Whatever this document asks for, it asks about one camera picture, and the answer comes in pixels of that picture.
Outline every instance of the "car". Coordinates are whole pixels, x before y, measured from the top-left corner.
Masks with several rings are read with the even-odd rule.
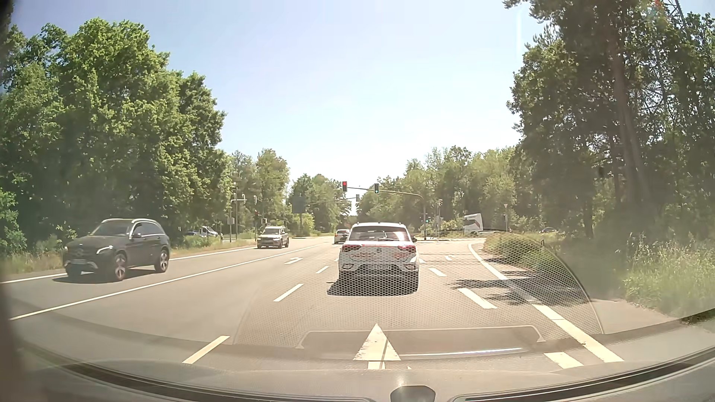
[[[333,240],[333,244],[338,244],[338,243],[344,243],[347,240],[348,235],[350,234],[350,231],[348,229],[338,229],[337,232],[335,232],[335,239]]]
[[[128,269],[145,265],[165,273],[170,254],[169,236],[156,220],[112,218],[103,220],[87,236],[67,243],[62,265],[70,279],[93,272],[120,281]]]
[[[397,277],[417,290],[420,256],[417,241],[400,223],[357,223],[340,248],[338,281],[349,283],[355,277]]]
[[[290,239],[285,226],[266,226],[263,233],[258,237],[256,246],[263,247],[288,247]]]

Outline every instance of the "dark gray suv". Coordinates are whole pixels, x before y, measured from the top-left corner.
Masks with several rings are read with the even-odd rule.
[[[133,267],[153,265],[158,273],[166,272],[170,250],[169,236],[157,221],[113,218],[68,243],[62,263],[71,279],[93,272],[118,281]]]

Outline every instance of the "car rear window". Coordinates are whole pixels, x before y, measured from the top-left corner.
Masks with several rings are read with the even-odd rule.
[[[350,232],[349,240],[377,241],[393,239],[403,242],[410,241],[410,235],[404,227],[399,226],[358,226]]]

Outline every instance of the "traffic light mast arm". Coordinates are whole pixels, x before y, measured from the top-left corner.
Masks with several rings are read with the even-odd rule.
[[[365,191],[371,191],[374,190],[373,188],[361,188],[361,187],[348,187],[352,188],[353,190],[365,190]],[[382,190],[380,189],[381,192],[391,192],[393,194],[404,194],[404,195],[414,195],[415,197],[419,197],[422,200],[422,222],[425,222],[427,220],[427,204],[425,201],[425,198],[422,195],[415,194],[414,192],[403,192],[403,191],[392,191],[392,190]],[[425,223],[425,240],[427,240],[427,224]]]

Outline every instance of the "car tire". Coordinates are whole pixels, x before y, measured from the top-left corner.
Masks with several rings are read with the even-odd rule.
[[[127,277],[127,255],[117,253],[114,261],[107,269],[107,279],[111,282],[121,282]]]
[[[76,267],[72,267],[71,265],[67,268],[64,269],[64,272],[67,273],[67,278],[70,279],[71,281],[78,280],[80,276],[82,276],[82,270]]]
[[[162,248],[159,253],[159,259],[154,263],[154,270],[158,273],[165,273],[169,269],[169,251]]]

